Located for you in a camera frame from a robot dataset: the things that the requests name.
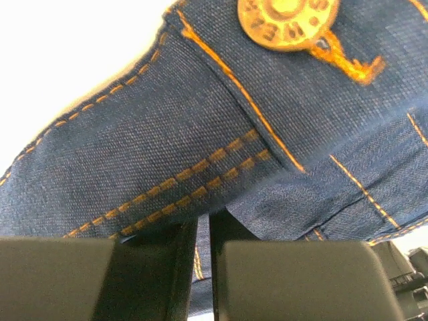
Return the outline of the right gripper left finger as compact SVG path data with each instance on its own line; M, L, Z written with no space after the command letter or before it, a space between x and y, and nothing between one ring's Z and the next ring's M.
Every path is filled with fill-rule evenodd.
M111 239L1 239L2 320L186 320L195 221Z

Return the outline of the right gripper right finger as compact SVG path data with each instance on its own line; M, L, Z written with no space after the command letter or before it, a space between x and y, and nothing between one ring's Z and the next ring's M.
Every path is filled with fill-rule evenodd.
M263 241L228 211L209 219L216 320L402 320L361 241Z

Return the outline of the dark blue denim trousers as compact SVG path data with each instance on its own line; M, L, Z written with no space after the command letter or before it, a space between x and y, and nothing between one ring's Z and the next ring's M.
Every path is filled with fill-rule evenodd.
M263 241L392 243L427 224L426 1L177 1L120 78L1 177L1 239L126 242L209 219Z

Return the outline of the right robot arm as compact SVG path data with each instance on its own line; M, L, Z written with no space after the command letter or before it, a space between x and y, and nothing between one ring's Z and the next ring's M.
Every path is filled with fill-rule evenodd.
M392 243L257 239L209 220L216 320L426 320L427 253ZM124 243L1 239L2 320L186 320L197 222Z

